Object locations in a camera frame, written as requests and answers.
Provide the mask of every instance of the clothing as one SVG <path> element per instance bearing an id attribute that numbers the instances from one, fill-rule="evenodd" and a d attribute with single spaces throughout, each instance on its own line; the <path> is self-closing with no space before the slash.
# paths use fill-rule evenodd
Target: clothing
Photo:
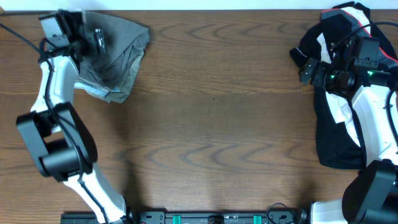
<path id="1" fill-rule="evenodd" d="M 75 88 L 92 96 L 122 103 L 130 94 L 144 50 L 149 42 L 149 29 L 125 19 L 96 12 L 85 12 L 85 30 L 102 29 L 106 55 L 87 55 L 80 64 Z"/>
<path id="2" fill-rule="evenodd" d="M 355 29 L 369 24 L 370 9 L 348 2 L 321 13 L 321 22 L 312 27 L 290 51 L 295 63 L 302 67 L 309 58 L 330 63 L 333 59 L 331 43 L 337 43 Z M 356 35 L 380 39 L 377 55 L 380 70 L 395 73 L 398 68 L 394 48 L 376 27 L 367 27 Z M 339 169 L 366 167 L 366 150 L 360 124 L 351 102 L 340 96 L 315 88 L 314 107 L 317 114 L 317 152 L 320 163 Z"/>

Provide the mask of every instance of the wooden tabletop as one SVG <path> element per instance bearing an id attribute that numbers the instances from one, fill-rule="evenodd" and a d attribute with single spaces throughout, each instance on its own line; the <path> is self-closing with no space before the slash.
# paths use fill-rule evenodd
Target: wooden tabletop
<path id="1" fill-rule="evenodd" d="M 342 197 L 356 171 L 320 165 L 313 88 L 299 82 L 289 56 L 320 11 L 103 13 L 151 31 L 123 104 L 75 93 L 99 166 L 134 208 L 265 210 Z M 373 11 L 372 20 L 397 15 Z M 0 22 L 36 45 L 44 36 L 37 16 Z M 397 30 L 382 30 L 398 47 Z M 39 91 L 38 57 L 0 31 L 1 223 L 59 223 L 65 211 L 90 210 L 39 174 L 16 130 Z"/>

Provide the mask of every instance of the red stripe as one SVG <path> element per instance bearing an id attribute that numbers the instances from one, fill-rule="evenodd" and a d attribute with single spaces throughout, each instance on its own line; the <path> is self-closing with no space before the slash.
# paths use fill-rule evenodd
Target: red stripe
<path id="1" fill-rule="evenodd" d="M 334 10 L 342 10 L 342 9 L 327 9 L 327 10 L 322 10 L 322 13 L 324 13 L 324 12 L 330 12 L 330 11 L 334 11 Z M 357 18 L 355 18 L 353 15 L 351 15 L 350 13 L 348 13 L 348 12 L 346 12 L 346 11 L 344 11 L 344 10 L 342 10 L 342 11 L 345 12 L 347 15 L 351 16 L 352 18 L 356 19 L 356 20 L 358 21 L 359 26 L 363 26 L 362 23 L 361 23 Z M 365 30 L 366 33 L 367 33 L 370 37 L 372 37 L 372 35 L 371 35 L 366 29 L 363 29 L 363 30 Z M 383 49 L 381 49 L 381 47 L 379 47 L 379 49 L 381 50 L 381 53 L 384 54 L 384 56 L 386 56 L 387 58 L 389 58 L 389 59 L 395 61 L 395 63 L 398 65 L 398 60 L 396 60 L 396 59 L 390 57 L 388 54 L 386 54 L 386 53 L 383 51 Z"/>

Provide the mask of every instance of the black cloth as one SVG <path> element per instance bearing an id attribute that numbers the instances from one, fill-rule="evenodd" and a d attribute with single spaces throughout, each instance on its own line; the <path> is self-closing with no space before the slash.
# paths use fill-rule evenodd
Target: black cloth
<path id="1" fill-rule="evenodd" d="M 354 7 L 362 10 L 364 15 L 368 19 L 370 18 L 370 9 L 360 3 L 347 2 L 335 6 L 334 9 L 341 9 L 342 7 Z M 327 50 L 330 53 L 331 43 L 337 43 L 352 31 L 353 26 L 358 26 L 358 22 L 354 24 L 355 20 L 353 17 L 344 15 L 343 12 L 325 17 L 319 24 L 308 30 L 300 41 L 300 45 L 290 51 L 290 56 L 299 67 L 304 66 L 311 57 L 320 60 L 322 47 L 318 43 L 317 37 L 323 33 Z M 380 39 L 380 48 L 388 56 L 397 58 L 391 43 L 376 26 L 371 27 L 371 35 Z M 396 74 L 398 69 L 393 67 L 389 69 L 389 72 Z M 316 142 L 320 163 L 337 169 L 364 169 L 366 167 L 366 149 L 360 123 L 352 106 L 351 110 L 360 147 L 347 133 L 344 122 L 335 123 L 326 100 L 326 93 L 321 88 L 314 89 L 314 108 L 317 115 Z"/>

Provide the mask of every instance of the gray cloth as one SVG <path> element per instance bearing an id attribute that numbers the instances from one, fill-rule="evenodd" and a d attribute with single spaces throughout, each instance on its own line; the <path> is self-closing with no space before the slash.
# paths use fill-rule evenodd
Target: gray cloth
<path id="1" fill-rule="evenodd" d="M 102 29 L 108 52 L 87 55 L 80 64 L 75 88 L 101 100 L 122 103 L 130 94 L 144 50 L 149 29 L 125 19 L 96 12 L 85 12 L 85 30 Z"/>

